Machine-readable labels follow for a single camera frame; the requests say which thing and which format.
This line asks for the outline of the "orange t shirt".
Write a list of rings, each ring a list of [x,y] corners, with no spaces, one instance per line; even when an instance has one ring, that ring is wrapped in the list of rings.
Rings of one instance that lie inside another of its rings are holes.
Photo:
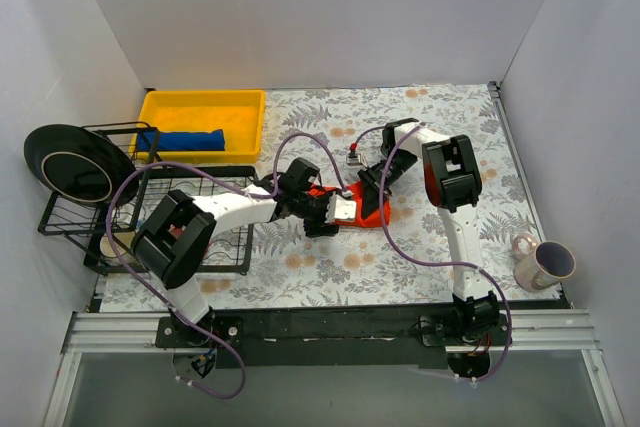
[[[356,202],[356,215],[354,220],[336,220],[334,224],[357,228],[378,228],[382,226],[382,220],[390,222],[391,206],[387,198],[384,199],[383,209],[379,209],[377,195],[371,191],[361,180],[348,185],[352,193],[352,200]]]

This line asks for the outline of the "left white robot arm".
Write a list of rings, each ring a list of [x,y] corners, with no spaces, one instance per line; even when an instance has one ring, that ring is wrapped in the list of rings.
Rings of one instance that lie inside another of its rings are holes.
[[[166,194],[132,242],[136,260],[158,278],[162,301],[180,319],[178,334],[193,347],[213,333],[211,307],[195,278],[213,237],[247,225],[295,216],[314,236],[334,235],[340,191],[312,193],[318,171],[296,159],[283,174],[267,176],[237,192],[191,197],[176,189]]]

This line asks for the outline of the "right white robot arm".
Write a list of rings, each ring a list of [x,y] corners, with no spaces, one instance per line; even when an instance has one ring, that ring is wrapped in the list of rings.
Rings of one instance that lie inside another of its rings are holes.
[[[452,261],[453,307],[434,327],[442,337],[475,344],[498,326],[498,298],[481,273],[477,204],[482,191],[471,140],[466,135],[447,137],[414,118],[381,126],[383,159],[358,172],[362,222],[383,224],[389,187],[417,162],[422,163],[429,202],[443,222]]]

